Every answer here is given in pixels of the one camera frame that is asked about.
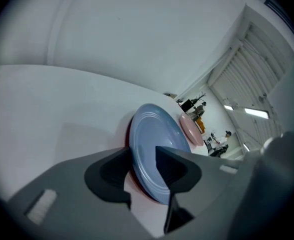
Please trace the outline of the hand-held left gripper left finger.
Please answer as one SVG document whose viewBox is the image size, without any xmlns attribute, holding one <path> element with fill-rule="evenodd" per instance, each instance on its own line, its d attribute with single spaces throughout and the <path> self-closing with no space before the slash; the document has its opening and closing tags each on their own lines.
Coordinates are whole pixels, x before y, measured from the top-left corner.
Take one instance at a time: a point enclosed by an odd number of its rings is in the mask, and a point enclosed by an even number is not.
<svg viewBox="0 0 294 240">
<path fill-rule="evenodd" d="M 8 201 L 12 216 L 35 240 L 154 240 L 158 205 L 124 190 L 129 148 L 69 159 L 47 169 Z"/>
</svg>

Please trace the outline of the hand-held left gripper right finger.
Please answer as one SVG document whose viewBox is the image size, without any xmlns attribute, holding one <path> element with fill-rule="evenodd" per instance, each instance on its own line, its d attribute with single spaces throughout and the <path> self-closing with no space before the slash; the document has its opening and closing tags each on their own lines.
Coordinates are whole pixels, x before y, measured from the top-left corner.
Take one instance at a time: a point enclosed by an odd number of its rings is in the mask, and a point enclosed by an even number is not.
<svg viewBox="0 0 294 240">
<path fill-rule="evenodd" d="M 156 167 L 170 191 L 164 233 L 168 234 L 207 208 L 229 185 L 241 161 L 156 147 Z"/>
</svg>

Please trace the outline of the pink big plate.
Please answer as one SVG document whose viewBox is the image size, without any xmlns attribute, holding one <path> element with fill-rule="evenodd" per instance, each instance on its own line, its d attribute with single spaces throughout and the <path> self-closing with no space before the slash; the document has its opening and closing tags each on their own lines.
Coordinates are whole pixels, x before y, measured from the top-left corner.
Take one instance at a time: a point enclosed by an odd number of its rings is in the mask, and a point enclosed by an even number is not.
<svg viewBox="0 0 294 240">
<path fill-rule="evenodd" d="M 134 202 L 134 200 L 136 200 L 136 202 L 149 201 L 153 204 L 160 205 L 160 203 L 156 201 L 153 197 L 151 197 L 149 193 L 146 192 L 143 186 L 140 184 L 135 174 L 133 163 L 130 167 L 128 175 L 126 176 L 124 190 L 131 193 L 132 203 Z"/>
<path fill-rule="evenodd" d="M 195 122 L 186 113 L 182 113 L 179 117 L 180 124 L 190 141 L 196 146 L 203 146 L 204 141 L 202 134 Z"/>
</svg>

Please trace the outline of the blue big plate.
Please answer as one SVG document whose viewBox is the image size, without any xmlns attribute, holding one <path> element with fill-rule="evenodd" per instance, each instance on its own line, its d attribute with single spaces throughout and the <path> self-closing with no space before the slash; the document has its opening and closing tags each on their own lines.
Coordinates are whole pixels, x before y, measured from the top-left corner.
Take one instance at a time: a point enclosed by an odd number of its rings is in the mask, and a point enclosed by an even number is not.
<svg viewBox="0 0 294 240">
<path fill-rule="evenodd" d="M 144 190 L 163 205 L 169 204 L 170 190 L 156 167 L 156 147 L 169 147 L 190 152 L 180 126 L 163 108 L 147 103 L 133 116 L 129 147 L 133 169 Z"/>
</svg>

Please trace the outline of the orange sofa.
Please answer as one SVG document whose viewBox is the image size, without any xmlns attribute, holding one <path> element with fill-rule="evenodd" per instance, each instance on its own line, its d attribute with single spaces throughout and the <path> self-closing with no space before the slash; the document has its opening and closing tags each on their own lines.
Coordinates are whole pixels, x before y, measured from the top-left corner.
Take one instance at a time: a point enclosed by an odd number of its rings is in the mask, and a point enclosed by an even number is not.
<svg viewBox="0 0 294 240">
<path fill-rule="evenodd" d="M 205 133 L 205 126 L 204 126 L 204 123 L 203 123 L 201 117 L 199 117 L 199 118 L 196 120 L 196 123 L 198 124 L 201 133 L 202 133 L 202 134 Z"/>
</svg>

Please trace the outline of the black cabinet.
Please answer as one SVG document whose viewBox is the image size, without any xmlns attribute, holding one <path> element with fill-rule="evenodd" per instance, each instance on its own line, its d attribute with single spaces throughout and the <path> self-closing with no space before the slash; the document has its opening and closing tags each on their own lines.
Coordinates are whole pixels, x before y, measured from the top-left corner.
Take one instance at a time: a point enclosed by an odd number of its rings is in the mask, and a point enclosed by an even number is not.
<svg viewBox="0 0 294 240">
<path fill-rule="evenodd" d="M 184 102 L 181 106 L 181 109 L 184 111 L 184 112 L 187 112 L 189 109 L 191 109 L 192 107 L 194 107 L 194 103 L 188 99 L 186 102 Z"/>
</svg>

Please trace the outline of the black coat rack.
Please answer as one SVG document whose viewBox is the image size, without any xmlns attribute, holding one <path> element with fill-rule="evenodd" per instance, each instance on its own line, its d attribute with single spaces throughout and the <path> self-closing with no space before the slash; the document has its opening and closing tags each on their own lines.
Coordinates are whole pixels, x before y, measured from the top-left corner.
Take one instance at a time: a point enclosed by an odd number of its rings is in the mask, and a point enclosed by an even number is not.
<svg viewBox="0 0 294 240">
<path fill-rule="evenodd" d="M 197 96 L 196 98 L 192 99 L 191 102 L 192 104 L 196 104 L 198 101 L 203 101 L 203 97 L 206 96 L 206 93 L 201 92 L 201 94 L 199 96 Z"/>
</svg>

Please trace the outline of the black balcony railing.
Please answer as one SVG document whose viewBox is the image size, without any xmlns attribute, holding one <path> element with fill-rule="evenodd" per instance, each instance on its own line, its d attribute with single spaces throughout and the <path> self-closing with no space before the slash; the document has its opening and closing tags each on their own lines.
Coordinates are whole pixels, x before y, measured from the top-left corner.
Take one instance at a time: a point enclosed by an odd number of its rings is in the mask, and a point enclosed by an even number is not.
<svg viewBox="0 0 294 240">
<path fill-rule="evenodd" d="M 294 35 L 294 24 L 285 10 L 273 0 L 260 0 L 265 6 L 271 9 L 290 29 Z"/>
</svg>

